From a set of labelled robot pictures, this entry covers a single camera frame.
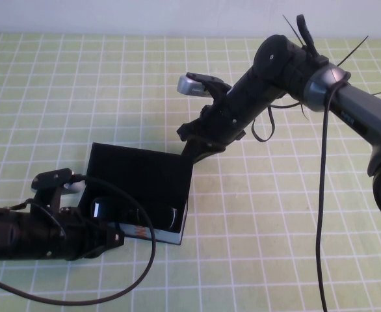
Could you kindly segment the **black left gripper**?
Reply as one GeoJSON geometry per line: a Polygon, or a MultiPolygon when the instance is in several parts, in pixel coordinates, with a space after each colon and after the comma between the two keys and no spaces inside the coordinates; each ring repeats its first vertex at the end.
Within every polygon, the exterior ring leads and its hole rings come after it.
{"type": "Polygon", "coordinates": [[[67,261],[91,259],[124,245],[124,232],[96,218],[84,217],[76,207],[60,208],[58,221],[64,230],[59,256],[67,261]]]}

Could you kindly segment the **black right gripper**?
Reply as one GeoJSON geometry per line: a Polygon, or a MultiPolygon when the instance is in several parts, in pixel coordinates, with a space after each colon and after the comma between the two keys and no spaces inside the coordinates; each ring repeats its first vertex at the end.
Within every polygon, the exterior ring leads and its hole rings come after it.
{"type": "Polygon", "coordinates": [[[197,119],[184,123],[177,133],[185,143],[182,156],[192,163],[222,153],[245,135],[246,94],[221,94],[202,108],[197,119]]]}

